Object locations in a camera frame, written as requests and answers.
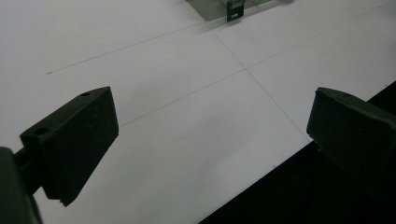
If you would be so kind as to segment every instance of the screw hole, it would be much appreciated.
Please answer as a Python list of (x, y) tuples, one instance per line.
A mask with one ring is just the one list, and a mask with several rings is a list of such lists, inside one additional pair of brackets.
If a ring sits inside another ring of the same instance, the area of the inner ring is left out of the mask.
[(40, 128), (40, 129), (35, 130), (35, 134), (41, 135), (43, 133), (46, 133), (48, 130), (49, 130), (48, 128)]

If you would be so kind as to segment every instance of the white surface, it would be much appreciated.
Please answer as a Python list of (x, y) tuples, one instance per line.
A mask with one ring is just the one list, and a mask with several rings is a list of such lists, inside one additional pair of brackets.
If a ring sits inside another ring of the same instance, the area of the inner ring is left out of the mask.
[(368, 100), (396, 79), (395, 43), (396, 4), (392, 2), (248, 71), (306, 133), (317, 87)]
[(224, 24), (184, 0), (0, 2), (1, 145), (102, 86), (122, 125), (74, 203), (35, 195), (45, 223), (198, 223), (307, 144), (318, 86), (367, 100), (396, 79), (394, 1), (252, 11)]

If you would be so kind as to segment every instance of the small black bracket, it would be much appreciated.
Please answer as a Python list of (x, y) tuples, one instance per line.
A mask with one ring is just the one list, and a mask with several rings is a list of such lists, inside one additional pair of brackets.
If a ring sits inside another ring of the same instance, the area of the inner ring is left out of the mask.
[(245, 1), (227, 0), (227, 21), (233, 21), (244, 16)]

